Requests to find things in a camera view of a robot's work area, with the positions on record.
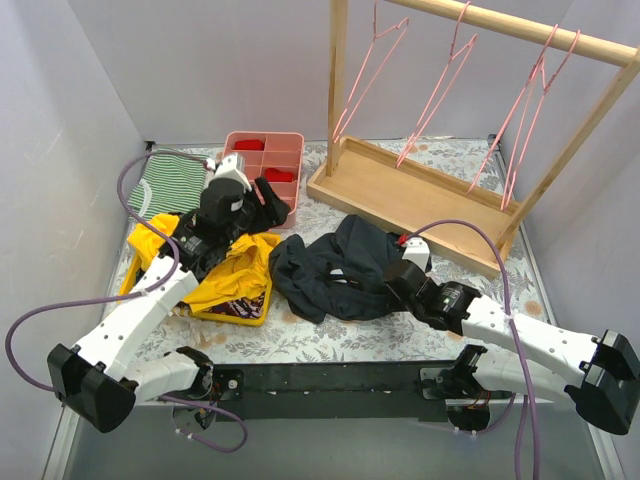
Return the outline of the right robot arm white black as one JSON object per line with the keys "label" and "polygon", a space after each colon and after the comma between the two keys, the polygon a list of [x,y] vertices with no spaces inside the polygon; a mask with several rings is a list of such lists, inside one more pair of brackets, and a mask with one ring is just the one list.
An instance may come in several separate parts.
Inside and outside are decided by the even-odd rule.
{"label": "right robot arm white black", "polygon": [[437,284],[409,260],[393,263],[383,281],[417,320],[470,341],[450,367],[424,376],[429,395],[523,394],[573,405],[589,424],[628,434],[639,405],[639,358],[624,335],[608,330],[594,336],[523,314],[507,316],[478,290],[455,281]]}

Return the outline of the dark navy shorts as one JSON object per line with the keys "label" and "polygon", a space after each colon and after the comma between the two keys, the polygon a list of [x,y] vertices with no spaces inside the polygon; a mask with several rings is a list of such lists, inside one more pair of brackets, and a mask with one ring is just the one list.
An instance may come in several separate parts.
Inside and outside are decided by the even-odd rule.
{"label": "dark navy shorts", "polygon": [[354,214],[310,244],[294,234],[269,255],[274,288],[295,315],[314,324],[327,315],[370,321],[400,311],[383,281],[385,270],[404,254],[399,239]]}

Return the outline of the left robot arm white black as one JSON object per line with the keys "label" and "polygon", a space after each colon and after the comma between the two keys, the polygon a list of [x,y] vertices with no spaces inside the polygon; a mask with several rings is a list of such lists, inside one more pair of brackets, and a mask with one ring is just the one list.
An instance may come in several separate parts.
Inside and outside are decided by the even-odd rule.
{"label": "left robot arm white black", "polygon": [[214,374],[205,354],[180,347],[141,367],[132,366],[133,357],[171,310],[223,262],[233,242],[282,225],[289,213],[264,177],[249,183],[214,178],[199,207],[180,216],[124,301],[73,347],[57,345],[49,353],[55,396],[102,433],[113,431],[147,400],[169,393],[185,400],[207,398]]}

